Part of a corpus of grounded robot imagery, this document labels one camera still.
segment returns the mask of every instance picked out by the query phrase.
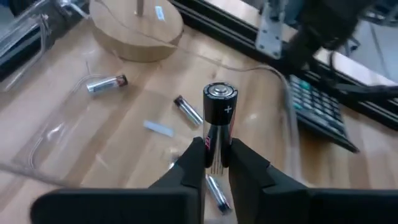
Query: battery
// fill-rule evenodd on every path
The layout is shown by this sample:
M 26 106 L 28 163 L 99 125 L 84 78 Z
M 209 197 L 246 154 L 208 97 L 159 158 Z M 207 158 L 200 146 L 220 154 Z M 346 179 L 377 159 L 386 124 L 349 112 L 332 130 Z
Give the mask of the battery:
M 237 100 L 238 90 L 225 82 L 203 89 L 203 139 L 211 174 L 223 175 L 223 168 L 229 166 Z
M 203 118 L 181 95 L 174 100 L 174 103 L 195 126 L 203 124 Z
M 224 195 L 224 192 L 221 190 L 217 181 L 210 175 L 206 174 L 206 185 L 209 190 L 211 196 L 217 203 L 217 207 L 223 215 L 227 215 L 232 212 L 232 208 L 229 206 L 228 201 Z
M 106 90 L 126 86 L 128 83 L 129 82 L 127 81 L 126 76 L 120 75 L 117 77 L 105 78 L 100 81 L 89 83 L 86 85 L 86 87 L 90 94 L 96 95 L 96 94 L 102 93 Z

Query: wooden disc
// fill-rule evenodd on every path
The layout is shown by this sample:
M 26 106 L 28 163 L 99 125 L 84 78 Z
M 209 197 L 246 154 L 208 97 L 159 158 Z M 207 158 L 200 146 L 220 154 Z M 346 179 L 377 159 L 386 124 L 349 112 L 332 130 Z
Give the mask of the wooden disc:
M 118 57 L 154 62 L 172 54 L 181 38 L 183 21 L 167 0 L 144 0 L 138 16 L 136 0 L 91 1 L 90 14 L 97 42 Z

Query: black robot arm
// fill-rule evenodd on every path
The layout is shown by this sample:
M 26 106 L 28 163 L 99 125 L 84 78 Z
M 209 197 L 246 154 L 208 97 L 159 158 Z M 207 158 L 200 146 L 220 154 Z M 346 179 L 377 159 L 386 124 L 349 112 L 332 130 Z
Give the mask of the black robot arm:
M 195 138 L 148 189 L 61 189 L 32 206 L 33 224 L 204 222 L 205 145 Z M 233 139 L 229 183 L 243 224 L 398 223 L 398 191 L 309 189 Z
M 239 223 L 398 223 L 398 190 L 309 189 L 238 139 L 229 164 Z

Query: black battery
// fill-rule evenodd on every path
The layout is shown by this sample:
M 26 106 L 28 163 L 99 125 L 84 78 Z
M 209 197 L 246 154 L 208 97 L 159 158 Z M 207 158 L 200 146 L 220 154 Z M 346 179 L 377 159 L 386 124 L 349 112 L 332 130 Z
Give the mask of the black battery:
M 203 89 L 203 139 L 206 145 L 206 167 L 211 174 L 223 174 L 228 167 L 236 113 L 238 90 L 225 82 Z

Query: white label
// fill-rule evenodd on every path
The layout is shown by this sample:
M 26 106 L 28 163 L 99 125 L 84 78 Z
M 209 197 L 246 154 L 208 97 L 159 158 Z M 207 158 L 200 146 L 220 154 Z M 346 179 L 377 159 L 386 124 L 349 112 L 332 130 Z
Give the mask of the white label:
M 163 14 L 162 6 L 155 6 L 155 11 L 156 11 L 158 20 L 164 21 L 164 14 Z

